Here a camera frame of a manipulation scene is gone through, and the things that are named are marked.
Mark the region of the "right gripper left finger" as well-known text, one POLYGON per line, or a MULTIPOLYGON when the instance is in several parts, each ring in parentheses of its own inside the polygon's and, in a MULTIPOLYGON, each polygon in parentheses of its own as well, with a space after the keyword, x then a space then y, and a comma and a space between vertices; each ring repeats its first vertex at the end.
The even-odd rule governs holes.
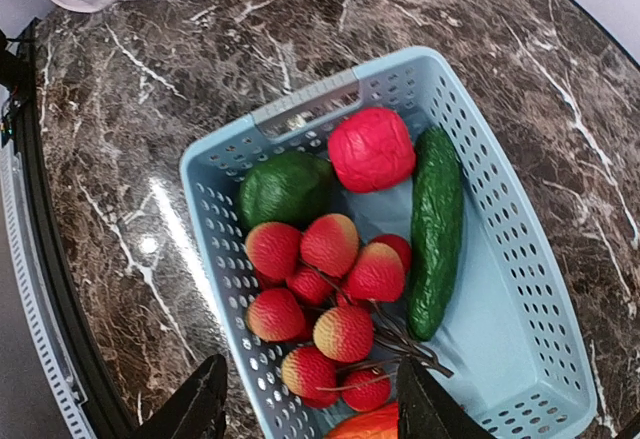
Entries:
POLYGON ((137 428, 137 437, 223 438, 227 374, 225 357, 209 356, 167 402, 137 428))

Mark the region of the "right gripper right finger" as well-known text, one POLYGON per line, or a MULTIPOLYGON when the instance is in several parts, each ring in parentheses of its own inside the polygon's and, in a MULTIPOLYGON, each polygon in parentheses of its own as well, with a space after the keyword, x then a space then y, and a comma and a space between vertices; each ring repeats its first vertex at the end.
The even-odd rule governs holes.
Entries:
POLYGON ((411 356, 398 366, 396 397, 399 438, 493 438, 411 356))

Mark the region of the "red lychee bunch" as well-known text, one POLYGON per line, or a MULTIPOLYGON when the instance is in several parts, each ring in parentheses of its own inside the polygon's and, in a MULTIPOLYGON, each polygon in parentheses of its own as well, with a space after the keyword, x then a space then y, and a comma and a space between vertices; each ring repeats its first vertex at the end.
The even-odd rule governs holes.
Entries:
POLYGON ((412 250, 404 238, 385 234, 363 244, 354 222, 332 213, 304 231, 259 224, 245 249, 260 287, 246 324, 264 342, 293 344, 281 377, 304 404, 326 409, 343 401, 358 413, 373 411, 392 393, 388 365, 405 356, 452 377, 383 309, 406 289, 412 250))

